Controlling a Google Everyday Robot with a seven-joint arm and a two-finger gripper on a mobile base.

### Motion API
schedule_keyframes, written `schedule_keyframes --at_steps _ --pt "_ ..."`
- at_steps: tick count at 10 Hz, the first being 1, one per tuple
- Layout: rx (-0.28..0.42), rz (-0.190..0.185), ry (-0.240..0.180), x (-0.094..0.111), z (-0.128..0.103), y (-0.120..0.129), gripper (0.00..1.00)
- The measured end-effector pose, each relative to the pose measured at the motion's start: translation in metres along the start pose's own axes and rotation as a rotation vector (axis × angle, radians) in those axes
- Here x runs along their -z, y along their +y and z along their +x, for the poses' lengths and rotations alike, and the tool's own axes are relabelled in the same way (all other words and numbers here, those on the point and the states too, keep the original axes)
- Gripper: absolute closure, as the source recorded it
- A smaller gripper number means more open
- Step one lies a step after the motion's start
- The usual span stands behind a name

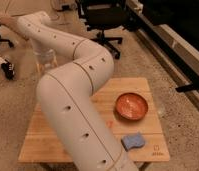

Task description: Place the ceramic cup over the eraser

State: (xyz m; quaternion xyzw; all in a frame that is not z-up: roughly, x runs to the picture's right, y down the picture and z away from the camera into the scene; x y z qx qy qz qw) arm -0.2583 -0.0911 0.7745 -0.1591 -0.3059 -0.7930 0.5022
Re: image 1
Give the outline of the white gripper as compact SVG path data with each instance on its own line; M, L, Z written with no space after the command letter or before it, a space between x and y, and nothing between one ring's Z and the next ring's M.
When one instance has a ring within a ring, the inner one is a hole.
M33 42L33 51L36 55L38 62L41 64L51 63L53 67L58 67L57 58L53 49L46 47L38 41ZM41 74L41 66L39 63L36 63L38 74Z

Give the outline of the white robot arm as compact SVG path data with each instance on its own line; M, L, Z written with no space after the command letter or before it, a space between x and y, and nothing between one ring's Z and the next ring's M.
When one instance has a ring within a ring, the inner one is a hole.
M38 54L54 50L73 60L50 70L37 85L42 112L79 171L138 171L90 97L112 76L113 57L103 46L49 26L40 11L17 20Z

